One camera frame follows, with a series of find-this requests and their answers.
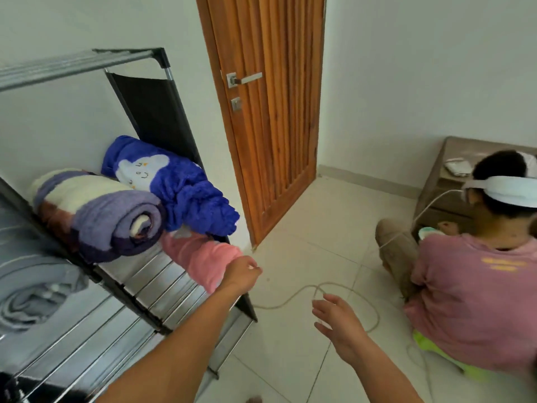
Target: rolled blanket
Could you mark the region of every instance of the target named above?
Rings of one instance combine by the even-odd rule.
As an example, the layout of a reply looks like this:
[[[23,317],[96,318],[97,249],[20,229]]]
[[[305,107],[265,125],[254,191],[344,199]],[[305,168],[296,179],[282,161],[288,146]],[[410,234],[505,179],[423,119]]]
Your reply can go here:
[[[0,202],[0,335],[45,322],[87,286],[77,266],[56,257],[28,222]]]
[[[222,282],[225,267],[242,256],[237,246],[215,242],[197,233],[193,233],[191,237],[178,238],[171,233],[164,233],[160,242],[171,260],[185,269],[209,294],[214,293]]]
[[[83,170],[43,175],[30,197],[37,216],[88,263],[137,255],[164,229],[165,209],[152,193]]]
[[[194,162],[129,136],[108,148],[101,173],[143,191],[151,191],[168,211],[166,230],[184,223],[198,233],[231,235],[239,219],[222,192]]]

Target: wooden door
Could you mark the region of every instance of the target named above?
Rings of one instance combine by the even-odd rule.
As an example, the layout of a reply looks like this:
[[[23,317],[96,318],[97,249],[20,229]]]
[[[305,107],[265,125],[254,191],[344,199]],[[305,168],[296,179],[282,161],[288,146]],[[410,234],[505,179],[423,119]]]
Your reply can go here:
[[[257,245],[315,179],[324,0],[197,1]]]

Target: white wall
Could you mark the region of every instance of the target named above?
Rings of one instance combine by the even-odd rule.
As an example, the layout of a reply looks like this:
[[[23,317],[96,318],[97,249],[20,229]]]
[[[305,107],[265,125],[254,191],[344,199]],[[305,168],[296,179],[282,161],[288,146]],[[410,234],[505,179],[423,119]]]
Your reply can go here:
[[[195,0],[2,0],[0,34],[1,65],[164,46],[207,175],[243,215]],[[164,77],[155,61],[115,71]],[[52,169],[99,171],[121,134],[134,131],[101,72],[0,93],[0,174],[21,193]],[[230,239],[249,246],[244,217]]]
[[[319,164],[423,186],[443,137],[537,146],[537,0],[327,0]]]

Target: khaki pants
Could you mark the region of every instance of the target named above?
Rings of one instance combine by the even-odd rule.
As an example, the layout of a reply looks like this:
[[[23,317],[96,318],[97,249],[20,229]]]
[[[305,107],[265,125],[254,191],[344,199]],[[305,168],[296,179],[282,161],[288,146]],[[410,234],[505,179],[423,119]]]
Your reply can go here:
[[[421,290],[421,287],[410,281],[410,274],[418,258],[418,244],[404,224],[394,219],[382,219],[377,223],[375,239],[379,247],[387,243],[379,250],[380,259],[407,301]]]

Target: pink t-shirt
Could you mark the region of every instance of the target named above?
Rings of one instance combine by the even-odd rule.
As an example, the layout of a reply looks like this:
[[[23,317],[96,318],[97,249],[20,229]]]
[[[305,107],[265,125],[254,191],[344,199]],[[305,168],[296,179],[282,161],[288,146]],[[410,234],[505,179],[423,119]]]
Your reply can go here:
[[[413,326],[460,362],[519,370],[537,357],[537,240],[489,249],[468,234],[420,243],[406,305]]]

